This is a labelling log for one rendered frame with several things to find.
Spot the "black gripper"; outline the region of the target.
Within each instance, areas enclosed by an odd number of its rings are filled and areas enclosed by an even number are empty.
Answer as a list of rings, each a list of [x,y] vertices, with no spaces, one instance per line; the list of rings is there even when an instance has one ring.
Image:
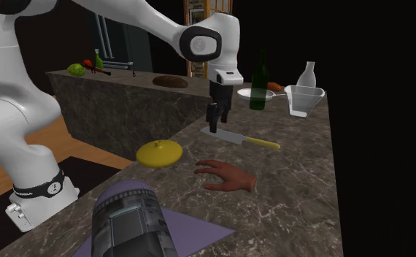
[[[218,108],[222,110],[220,112],[220,122],[227,123],[228,113],[231,109],[232,94],[232,85],[221,85],[213,81],[209,82],[209,95],[212,98],[212,103],[207,106],[206,122],[209,124],[210,132],[217,132]]]

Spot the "dark green glass bottle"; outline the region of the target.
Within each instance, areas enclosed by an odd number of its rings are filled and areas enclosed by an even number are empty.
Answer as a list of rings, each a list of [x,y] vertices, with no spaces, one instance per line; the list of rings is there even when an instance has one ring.
[[[259,64],[253,72],[250,109],[264,110],[266,104],[266,90],[269,82],[269,71],[266,68],[266,50],[261,50]]]

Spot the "brown bread loaf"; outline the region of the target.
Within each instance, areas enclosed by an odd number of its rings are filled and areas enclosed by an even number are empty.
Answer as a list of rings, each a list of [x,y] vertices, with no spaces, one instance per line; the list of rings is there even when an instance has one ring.
[[[153,84],[165,88],[187,88],[188,82],[181,77],[161,75],[153,79]]]

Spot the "brown model hand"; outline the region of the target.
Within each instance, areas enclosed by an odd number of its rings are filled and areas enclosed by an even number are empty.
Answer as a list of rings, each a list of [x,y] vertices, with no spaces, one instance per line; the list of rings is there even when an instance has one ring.
[[[194,174],[214,174],[223,182],[218,184],[205,184],[204,188],[211,191],[238,191],[244,190],[251,193],[255,187],[257,177],[242,169],[222,161],[203,160],[198,161],[196,166],[207,166],[195,170]]]

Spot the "yellow pot lid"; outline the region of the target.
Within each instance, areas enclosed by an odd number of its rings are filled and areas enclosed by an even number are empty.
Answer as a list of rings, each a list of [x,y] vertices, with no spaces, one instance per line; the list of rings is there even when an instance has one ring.
[[[175,141],[162,139],[148,142],[136,152],[136,160],[150,168],[161,168],[177,162],[182,156],[182,147]]]

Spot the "clear measuring jug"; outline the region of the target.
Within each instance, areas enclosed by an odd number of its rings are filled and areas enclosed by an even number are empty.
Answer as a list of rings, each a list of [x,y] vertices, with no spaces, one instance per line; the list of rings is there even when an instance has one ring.
[[[307,118],[326,94],[322,88],[300,85],[288,85],[284,90],[288,98],[290,115],[300,118]]]

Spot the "white bottle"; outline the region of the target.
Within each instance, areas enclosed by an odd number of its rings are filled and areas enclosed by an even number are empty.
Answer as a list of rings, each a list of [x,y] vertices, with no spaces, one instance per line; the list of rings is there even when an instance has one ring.
[[[315,62],[308,61],[305,70],[301,73],[297,80],[297,85],[305,87],[316,87],[316,76],[314,72]]]

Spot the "wooden framed door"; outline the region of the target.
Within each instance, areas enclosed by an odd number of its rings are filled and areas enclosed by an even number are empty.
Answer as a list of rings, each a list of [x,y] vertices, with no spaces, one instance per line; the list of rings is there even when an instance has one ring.
[[[215,12],[232,13],[234,0],[183,0],[185,24],[187,26],[201,22]],[[189,77],[207,78],[207,62],[187,61]]]

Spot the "dark refrigerator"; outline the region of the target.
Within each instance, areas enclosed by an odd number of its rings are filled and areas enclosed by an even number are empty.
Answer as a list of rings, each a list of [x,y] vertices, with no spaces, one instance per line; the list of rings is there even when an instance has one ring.
[[[106,68],[152,72],[148,33],[91,11],[87,13],[93,46]]]

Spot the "purple mat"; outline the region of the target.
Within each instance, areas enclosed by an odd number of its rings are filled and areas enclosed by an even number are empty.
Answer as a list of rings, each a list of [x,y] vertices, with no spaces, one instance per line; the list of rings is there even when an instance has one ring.
[[[145,228],[140,209],[109,219],[107,238],[90,235],[72,257],[189,257],[234,233],[233,229],[162,208],[163,231]]]

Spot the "black and red tool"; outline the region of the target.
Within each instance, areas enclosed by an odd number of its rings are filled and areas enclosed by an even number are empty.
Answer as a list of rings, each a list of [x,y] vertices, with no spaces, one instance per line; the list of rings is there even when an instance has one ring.
[[[108,76],[110,76],[111,75],[111,73],[110,72],[106,72],[106,71],[104,71],[104,70],[102,70],[102,69],[99,69],[99,68],[96,68],[96,67],[93,67],[93,66],[88,66],[88,65],[83,65],[83,67],[85,67],[86,69],[88,69],[88,70],[91,70],[91,72],[92,73],[103,73],[103,74],[106,74],[106,75],[108,75]]]

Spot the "grey cylinder with purple cap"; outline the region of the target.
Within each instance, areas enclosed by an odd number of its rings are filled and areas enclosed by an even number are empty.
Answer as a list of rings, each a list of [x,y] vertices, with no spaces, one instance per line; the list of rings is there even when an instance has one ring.
[[[92,214],[91,257],[179,257],[152,188],[121,180],[97,199]]]

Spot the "green round fruit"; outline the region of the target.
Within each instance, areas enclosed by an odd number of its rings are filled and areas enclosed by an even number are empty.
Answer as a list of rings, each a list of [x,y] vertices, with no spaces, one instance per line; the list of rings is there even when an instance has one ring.
[[[71,64],[67,68],[67,72],[70,75],[80,77],[80,76],[83,76],[85,74],[86,69],[82,64]]]

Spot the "yellow-handled cleaver knife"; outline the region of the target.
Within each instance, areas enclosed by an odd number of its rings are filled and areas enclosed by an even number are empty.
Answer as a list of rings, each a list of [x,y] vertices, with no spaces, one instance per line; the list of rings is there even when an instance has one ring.
[[[243,142],[251,142],[251,143],[256,144],[256,145],[269,147],[273,150],[279,150],[280,149],[280,145],[277,144],[277,143],[262,140],[262,139],[256,139],[256,138],[252,138],[252,137],[246,137],[244,135],[236,134],[234,132],[225,131],[225,130],[222,130],[222,129],[218,129],[215,133],[213,133],[209,130],[209,126],[202,128],[201,132],[203,132],[205,134],[208,134],[210,136],[216,137],[218,139],[222,139],[222,140],[225,140],[227,142],[232,142],[232,143],[235,143],[235,144],[238,144],[238,145],[241,145]]]

